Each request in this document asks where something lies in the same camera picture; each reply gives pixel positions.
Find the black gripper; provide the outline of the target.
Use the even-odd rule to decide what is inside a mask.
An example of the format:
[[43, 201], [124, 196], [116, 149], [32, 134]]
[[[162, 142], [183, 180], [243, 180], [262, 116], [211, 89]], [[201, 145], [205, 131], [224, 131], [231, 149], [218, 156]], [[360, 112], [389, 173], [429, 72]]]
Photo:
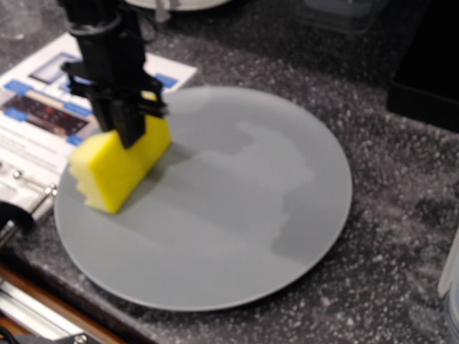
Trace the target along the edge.
[[145, 116], [163, 118], [162, 84], [143, 68], [143, 40], [136, 21], [71, 23], [82, 60], [66, 62], [71, 93], [86, 97], [103, 132], [116, 130], [124, 148], [146, 131]]

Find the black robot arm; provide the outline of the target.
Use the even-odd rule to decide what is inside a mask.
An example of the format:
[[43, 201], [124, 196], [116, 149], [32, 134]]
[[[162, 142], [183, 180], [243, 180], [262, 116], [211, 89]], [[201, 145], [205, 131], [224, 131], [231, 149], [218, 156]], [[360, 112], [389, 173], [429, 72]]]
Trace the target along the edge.
[[138, 12], [125, 1], [60, 1], [82, 59], [66, 62], [73, 95], [90, 101], [100, 128], [125, 148], [146, 132], [147, 115], [163, 118], [162, 83], [149, 75]]

